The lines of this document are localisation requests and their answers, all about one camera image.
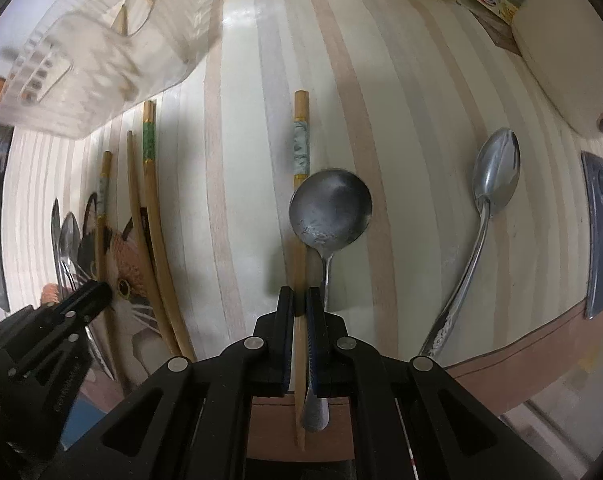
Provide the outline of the round steel spoon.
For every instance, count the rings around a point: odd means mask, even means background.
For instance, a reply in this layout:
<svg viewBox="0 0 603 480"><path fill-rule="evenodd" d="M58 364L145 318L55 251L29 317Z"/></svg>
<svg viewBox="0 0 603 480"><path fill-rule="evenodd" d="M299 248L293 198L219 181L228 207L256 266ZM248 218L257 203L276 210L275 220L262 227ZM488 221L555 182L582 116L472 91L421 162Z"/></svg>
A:
<svg viewBox="0 0 603 480"><path fill-rule="evenodd" d="M322 262L323 307L330 304L333 257L367 231L372 218L372 195L367 185L346 169L324 169L313 174L294 193L288 217L293 232ZM329 401L317 396L310 385L308 330L306 330L307 380L301 426L308 432L326 429L330 422Z"/></svg>

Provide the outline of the clear plastic utensil tray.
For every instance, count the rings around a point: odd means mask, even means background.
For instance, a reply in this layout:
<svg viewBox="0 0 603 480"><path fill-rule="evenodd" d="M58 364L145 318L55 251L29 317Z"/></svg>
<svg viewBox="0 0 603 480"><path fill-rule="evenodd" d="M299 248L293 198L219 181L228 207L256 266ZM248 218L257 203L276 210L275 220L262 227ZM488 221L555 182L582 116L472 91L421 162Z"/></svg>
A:
<svg viewBox="0 0 603 480"><path fill-rule="evenodd" d="M55 0L18 51L0 126L79 140L190 76L215 0Z"/></svg>

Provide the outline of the wooden chopstick green pattern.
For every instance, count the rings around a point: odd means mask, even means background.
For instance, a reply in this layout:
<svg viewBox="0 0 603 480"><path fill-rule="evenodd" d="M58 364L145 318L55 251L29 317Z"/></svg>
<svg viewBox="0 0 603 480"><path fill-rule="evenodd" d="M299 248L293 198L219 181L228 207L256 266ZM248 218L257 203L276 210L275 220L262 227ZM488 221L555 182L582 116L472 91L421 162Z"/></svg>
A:
<svg viewBox="0 0 603 480"><path fill-rule="evenodd" d="M147 100L142 112L142 160L144 174L144 195L148 211L151 243L155 262L155 274L160 298L172 328L181 356L191 362L196 361L193 344L179 308L172 271L160 222L160 201L158 200L156 170L156 103Z"/></svg>

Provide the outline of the plain wooden chopstick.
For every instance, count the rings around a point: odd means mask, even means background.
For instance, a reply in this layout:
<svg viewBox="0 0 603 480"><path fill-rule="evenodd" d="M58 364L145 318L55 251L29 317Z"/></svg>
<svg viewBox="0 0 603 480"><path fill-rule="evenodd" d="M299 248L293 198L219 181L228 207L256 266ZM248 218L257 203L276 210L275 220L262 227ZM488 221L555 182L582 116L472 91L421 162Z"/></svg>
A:
<svg viewBox="0 0 603 480"><path fill-rule="evenodd" d="M138 187L136 161L134 160L134 133L128 131L126 134L126 154L127 154L127 178L129 188L129 202L131 209L132 224L137 234L137 246L140 257L140 268L143 275L144 286L148 299L156 318L158 330L166 344L168 351L172 356L180 356L181 351L178 342L172 330L172 324L168 320L164 309L160 290L154 274L152 259L150 257L148 244L146 244L145 232L141 216L140 193Z"/></svg>

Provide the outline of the blue smartphone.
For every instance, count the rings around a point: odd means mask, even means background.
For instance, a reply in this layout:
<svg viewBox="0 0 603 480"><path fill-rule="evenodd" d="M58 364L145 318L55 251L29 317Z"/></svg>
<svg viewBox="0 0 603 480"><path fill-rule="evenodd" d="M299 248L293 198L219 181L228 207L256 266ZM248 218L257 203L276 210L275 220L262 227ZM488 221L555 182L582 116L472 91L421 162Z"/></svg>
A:
<svg viewBox="0 0 603 480"><path fill-rule="evenodd" d="M585 318L593 320L603 312L603 158L581 153L588 199L590 255Z"/></svg>

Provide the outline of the wooden chopstick pale band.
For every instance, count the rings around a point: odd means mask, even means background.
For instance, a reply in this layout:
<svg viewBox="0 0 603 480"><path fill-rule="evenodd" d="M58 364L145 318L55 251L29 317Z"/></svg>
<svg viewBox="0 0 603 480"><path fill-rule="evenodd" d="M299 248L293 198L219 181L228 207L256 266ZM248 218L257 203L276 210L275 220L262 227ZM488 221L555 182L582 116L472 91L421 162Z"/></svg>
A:
<svg viewBox="0 0 603 480"><path fill-rule="evenodd" d="M108 262L106 261L106 217L108 216L108 183L110 183L110 172L113 154L105 151L102 157L102 165L98 181L98 195L96 195L96 277L100 282L108 284ZM129 390L129 382L126 377L122 356L120 355L119 341L116 334L116 315L112 306L103 311L104 332L108 342L113 375L123 393Z"/></svg>

